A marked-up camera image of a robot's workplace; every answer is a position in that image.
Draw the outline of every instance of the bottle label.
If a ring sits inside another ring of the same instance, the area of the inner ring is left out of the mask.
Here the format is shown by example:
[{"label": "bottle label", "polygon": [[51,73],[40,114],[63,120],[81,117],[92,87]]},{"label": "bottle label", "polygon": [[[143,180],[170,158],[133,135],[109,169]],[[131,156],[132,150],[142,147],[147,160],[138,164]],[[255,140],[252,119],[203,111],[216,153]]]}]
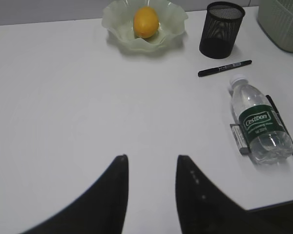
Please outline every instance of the bottle label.
[{"label": "bottle label", "polygon": [[253,106],[239,116],[239,121],[243,134],[248,143],[261,134],[281,131],[285,132],[275,111],[271,106]]}]

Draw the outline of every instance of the plastic water bottle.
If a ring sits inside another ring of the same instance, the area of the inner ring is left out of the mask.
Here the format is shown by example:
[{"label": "plastic water bottle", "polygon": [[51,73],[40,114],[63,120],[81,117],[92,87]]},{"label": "plastic water bottle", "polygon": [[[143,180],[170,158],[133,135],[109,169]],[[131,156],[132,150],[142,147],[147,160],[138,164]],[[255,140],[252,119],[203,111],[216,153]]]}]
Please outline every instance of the plastic water bottle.
[{"label": "plastic water bottle", "polygon": [[243,75],[232,78],[230,85],[233,111],[249,143],[252,159],[258,164],[272,164],[289,157],[293,153],[291,137],[265,95],[249,85]]}]

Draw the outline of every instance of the bottle cap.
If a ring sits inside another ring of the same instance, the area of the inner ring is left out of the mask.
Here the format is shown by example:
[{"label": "bottle cap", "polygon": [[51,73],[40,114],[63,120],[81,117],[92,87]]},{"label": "bottle cap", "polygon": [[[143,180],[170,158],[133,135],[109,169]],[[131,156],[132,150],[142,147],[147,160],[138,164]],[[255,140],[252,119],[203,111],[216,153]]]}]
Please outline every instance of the bottle cap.
[{"label": "bottle cap", "polygon": [[235,86],[237,86],[238,84],[248,84],[249,81],[248,79],[246,78],[245,75],[243,74],[237,74],[235,75],[234,77],[232,77],[230,79],[230,86],[231,86],[231,89],[233,90],[235,88]]}]

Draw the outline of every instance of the black pen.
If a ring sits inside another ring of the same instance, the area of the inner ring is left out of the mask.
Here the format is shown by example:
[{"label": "black pen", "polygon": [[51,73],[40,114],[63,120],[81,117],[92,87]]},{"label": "black pen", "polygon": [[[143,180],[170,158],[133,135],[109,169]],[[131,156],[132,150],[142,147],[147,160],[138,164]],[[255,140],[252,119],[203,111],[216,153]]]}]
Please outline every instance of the black pen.
[{"label": "black pen", "polygon": [[285,124],[284,124],[284,122],[283,122],[283,120],[282,120],[282,118],[281,118],[281,116],[280,116],[280,114],[279,114],[279,111],[278,111],[277,107],[275,106],[275,104],[274,104],[272,98],[271,98],[269,95],[266,95],[266,98],[268,99],[268,101],[270,102],[270,104],[271,104],[273,110],[275,111],[275,113],[276,113],[277,116],[279,117],[279,120],[280,120],[280,122],[282,123],[282,125],[283,125],[283,127],[284,127],[284,130],[285,130],[285,131],[287,132],[287,134],[290,136],[289,131],[288,131],[288,129],[286,128],[286,126],[285,126]]},{"label": "black pen", "polygon": [[210,68],[210,69],[207,69],[207,70],[204,70],[204,71],[200,71],[197,75],[199,77],[204,77],[204,76],[216,74],[216,73],[219,73],[219,72],[224,72],[224,71],[227,71],[227,70],[231,70],[231,69],[234,69],[234,68],[243,67],[243,66],[249,65],[251,63],[252,63],[252,60],[247,60],[247,61],[243,61],[243,62],[236,62],[236,63],[229,64],[229,65],[226,65],[226,66],[214,67],[214,68]]}]

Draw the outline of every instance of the glass bowl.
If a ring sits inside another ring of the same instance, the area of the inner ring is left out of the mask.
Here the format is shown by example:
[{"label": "glass bowl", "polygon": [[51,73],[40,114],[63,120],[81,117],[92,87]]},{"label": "glass bowl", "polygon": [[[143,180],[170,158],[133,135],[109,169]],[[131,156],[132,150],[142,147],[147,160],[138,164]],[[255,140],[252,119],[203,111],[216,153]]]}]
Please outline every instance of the glass bowl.
[{"label": "glass bowl", "polygon": [[[155,9],[160,23],[157,33],[147,39],[136,37],[133,31],[134,15],[144,6]],[[186,12],[167,0],[117,0],[103,10],[102,26],[130,50],[155,51],[184,33],[186,19]]]}]

